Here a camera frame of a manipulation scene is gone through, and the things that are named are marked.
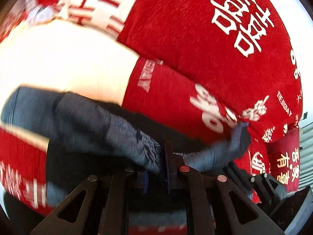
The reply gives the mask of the black pants with patterned lining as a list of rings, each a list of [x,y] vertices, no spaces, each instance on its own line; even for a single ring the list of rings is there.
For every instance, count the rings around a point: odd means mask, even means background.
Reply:
[[[185,164],[211,171],[240,158],[251,138],[247,123],[223,141],[203,145],[121,107],[72,92],[19,87],[7,99],[1,122],[48,139],[47,204],[55,207],[90,174],[102,174],[127,160],[154,173],[165,167],[163,147],[171,143]]]

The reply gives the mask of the dark red pillow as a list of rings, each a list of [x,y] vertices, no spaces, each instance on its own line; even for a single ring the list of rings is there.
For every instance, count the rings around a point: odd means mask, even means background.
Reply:
[[[300,145],[299,129],[296,127],[280,140],[268,145],[270,172],[287,192],[296,192],[299,188]]]

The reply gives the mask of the red blanket with white characters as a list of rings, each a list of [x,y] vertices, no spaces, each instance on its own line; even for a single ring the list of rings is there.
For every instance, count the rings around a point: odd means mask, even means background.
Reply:
[[[302,112],[292,46],[270,0],[138,0],[117,40],[139,53],[123,109],[204,144],[247,121],[251,144],[236,163],[270,172],[268,145]]]

